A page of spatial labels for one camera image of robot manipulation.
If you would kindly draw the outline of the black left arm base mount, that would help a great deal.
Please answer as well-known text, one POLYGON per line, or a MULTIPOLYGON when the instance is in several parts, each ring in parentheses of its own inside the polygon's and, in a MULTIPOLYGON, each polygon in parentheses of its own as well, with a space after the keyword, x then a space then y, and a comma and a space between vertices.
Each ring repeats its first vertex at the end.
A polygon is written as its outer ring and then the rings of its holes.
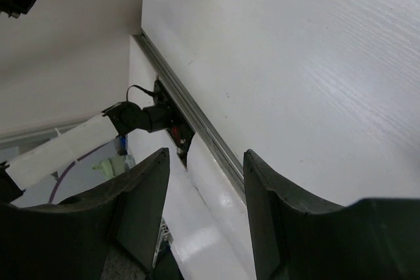
POLYGON ((131 88, 141 90, 154 101, 152 106, 142 110, 149 114, 151 118, 151 130, 157 132, 165 130, 177 149, 177 156, 185 169, 188 168, 188 152, 195 135, 194 129, 185 118, 173 98, 170 96, 163 83, 156 79, 153 91, 146 90, 140 85, 131 85, 126 92, 126 100, 129 100, 131 88))

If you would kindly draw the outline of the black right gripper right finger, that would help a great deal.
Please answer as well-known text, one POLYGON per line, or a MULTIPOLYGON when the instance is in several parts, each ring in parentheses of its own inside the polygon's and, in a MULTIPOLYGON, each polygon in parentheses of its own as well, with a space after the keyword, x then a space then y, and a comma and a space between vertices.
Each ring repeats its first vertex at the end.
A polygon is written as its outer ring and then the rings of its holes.
POLYGON ((418 279, 419 200, 367 198, 343 207, 243 156, 258 279, 418 279))

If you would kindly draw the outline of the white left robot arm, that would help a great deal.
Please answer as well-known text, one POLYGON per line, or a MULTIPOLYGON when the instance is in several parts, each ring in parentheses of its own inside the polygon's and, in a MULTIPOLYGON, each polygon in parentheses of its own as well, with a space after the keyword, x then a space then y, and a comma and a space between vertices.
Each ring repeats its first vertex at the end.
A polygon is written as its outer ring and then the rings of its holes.
POLYGON ((141 13, 142 0, 1 0, 1 137, 56 132, 1 163, 2 202, 122 133, 141 13))

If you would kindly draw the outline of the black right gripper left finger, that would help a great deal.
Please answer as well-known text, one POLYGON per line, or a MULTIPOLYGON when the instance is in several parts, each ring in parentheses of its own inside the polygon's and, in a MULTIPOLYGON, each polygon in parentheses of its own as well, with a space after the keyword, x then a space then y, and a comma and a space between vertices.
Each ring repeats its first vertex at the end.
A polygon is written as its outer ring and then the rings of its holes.
POLYGON ((100 279, 112 249, 151 272, 170 173, 161 148, 130 170, 59 204, 19 208, 1 173, 1 278, 100 279))

